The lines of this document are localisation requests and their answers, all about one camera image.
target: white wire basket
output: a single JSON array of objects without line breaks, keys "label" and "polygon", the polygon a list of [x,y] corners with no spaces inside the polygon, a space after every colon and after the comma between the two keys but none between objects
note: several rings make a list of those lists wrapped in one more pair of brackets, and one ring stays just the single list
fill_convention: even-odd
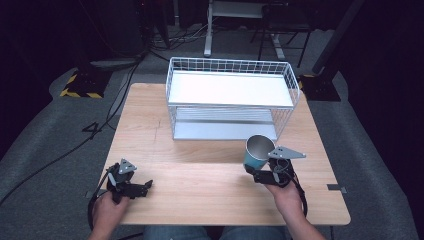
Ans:
[{"label": "white wire basket", "polygon": [[173,139],[277,140],[299,101],[287,62],[171,58],[166,99]]}]

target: wooden table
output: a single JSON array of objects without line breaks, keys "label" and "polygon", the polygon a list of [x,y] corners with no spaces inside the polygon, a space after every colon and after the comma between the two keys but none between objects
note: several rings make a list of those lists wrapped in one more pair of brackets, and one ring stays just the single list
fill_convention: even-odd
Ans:
[{"label": "wooden table", "polygon": [[[345,225],[350,215],[304,96],[278,145],[307,154],[293,167],[306,192],[307,218]],[[131,201],[124,224],[281,225],[272,195],[245,172],[244,141],[172,139],[165,85],[136,83],[126,100],[105,169],[121,158],[138,167],[132,183],[153,179],[146,198]]]}]

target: teal cup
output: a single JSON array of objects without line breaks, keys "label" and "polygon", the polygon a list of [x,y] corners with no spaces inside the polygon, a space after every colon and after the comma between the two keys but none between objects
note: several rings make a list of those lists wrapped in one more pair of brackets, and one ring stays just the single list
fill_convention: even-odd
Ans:
[{"label": "teal cup", "polygon": [[246,141],[244,166],[255,170],[262,169],[268,162],[268,153],[275,149],[274,142],[262,135],[251,136]]}]

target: dark background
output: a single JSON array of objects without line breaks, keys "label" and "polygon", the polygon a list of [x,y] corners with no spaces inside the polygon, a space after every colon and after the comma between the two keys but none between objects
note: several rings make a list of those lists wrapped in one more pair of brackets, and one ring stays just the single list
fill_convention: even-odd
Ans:
[{"label": "dark background", "polygon": [[[118,57],[115,51],[134,54],[158,22],[144,12],[146,1],[61,1],[71,16],[58,20],[52,1],[2,0],[0,5],[0,157],[32,118],[50,101],[49,86],[58,76],[81,64],[72,49],[78,47],[87,61]],[[180,0],[180,24],[204,23],[207,1]],[[335,29],[351,1],[320,1],[320,29]],[[172,24],[172,1],[165,15]],[[325,68],[340,71],[349,87],[349,102],[385,164],[408,197],[416,228],[423,238],[424,217],[420,189],[424,184],[424,56],[422,1],[367,0],[331,54]],[[120,11],[133,9],[122,18]],[[67,24],[75,27],[70,36]]]}]

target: human hand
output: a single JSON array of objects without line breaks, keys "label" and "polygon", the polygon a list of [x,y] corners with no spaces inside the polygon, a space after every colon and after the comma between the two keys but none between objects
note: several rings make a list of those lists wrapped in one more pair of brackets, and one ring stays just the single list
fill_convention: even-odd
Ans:
[{"label": "human hand", "polygon": [[275,205],[286,221],[293,239],[325,239],[324,236],[303,215],[302,200],[293,182],[284,188],[265,185],[274,196]]},{"label": "human hand", "polygon": [[274,196],[275,205],[283,218],[299,213],[303,215],[302,200],[293,182],[284,188],[275,185],[265,185],[265,187]]},{"label": "human hand", "polygon": [[100,196],[93,207],[94,229],[89,239],[109,239],[124,216],[129,201],[128,197],[122,197],[121,202],[116,204],[110,191]]}]

